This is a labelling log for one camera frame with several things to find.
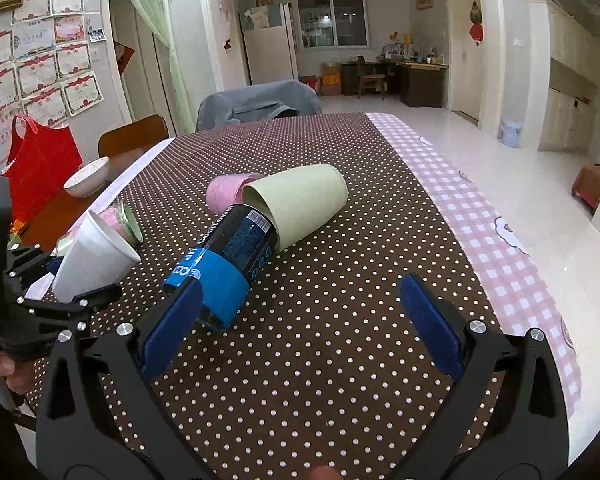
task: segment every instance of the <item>refrigerator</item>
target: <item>refrigerator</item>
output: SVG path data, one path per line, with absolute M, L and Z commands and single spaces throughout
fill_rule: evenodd
M 289 4 L 253 7 L 241 13 L 251 84 L 298 80 L 291 16 Z

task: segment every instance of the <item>human hand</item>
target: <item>human hand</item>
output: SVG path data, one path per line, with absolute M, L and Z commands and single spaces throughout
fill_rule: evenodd
M 321 465 L 311 469 L 308 480 L 342 480 L 342 476 L 334 468 Z
M 19 363 L 0 352 L 0 376 L 6 378 L 7 387 L 17 394 L 31 391 L 34 384 L 34 364 Z

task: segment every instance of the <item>green curtain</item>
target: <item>green curtain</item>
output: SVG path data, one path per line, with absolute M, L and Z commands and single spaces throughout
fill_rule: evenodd
M 131 3 L 158 41 L 169 49 L 169 69 L 171 78 L 173 79 L 178 116 L 180 119 L 179 122 L 186 132 L 194 132 L 196 130 L 196 125 L 189 108 L 189 99 L 187 98 L 187 91 L 182 79 L 182 72 L 180 71 L 176 49 L 175 46 L 171 44 L 169 24 L 167 23 L 167 15 L 164 9 L 164 0 L 131 0 Z

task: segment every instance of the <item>pink bowl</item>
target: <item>pink bowl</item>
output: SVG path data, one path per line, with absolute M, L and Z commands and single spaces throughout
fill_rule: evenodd
M 242 202 L 242 188 L 264 175 L 260 173 L 243 173 L 238 175 L 216 176 L 206 188 L 206 205 L 219 215 L 231 204 Z

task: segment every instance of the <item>white paper cup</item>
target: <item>white paper cup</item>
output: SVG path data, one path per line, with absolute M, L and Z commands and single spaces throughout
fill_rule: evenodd
M 119 283 L 140 262 L 140 256 L 105 221 L 89 211 L 64 257 L 53 283 L 62 303 L 75 296 Z
M 315 164 L 248 183 L 242 201 L 273 222 L 280 252 L 331 220 L 348 195 L 347 183 L 336 168 Z

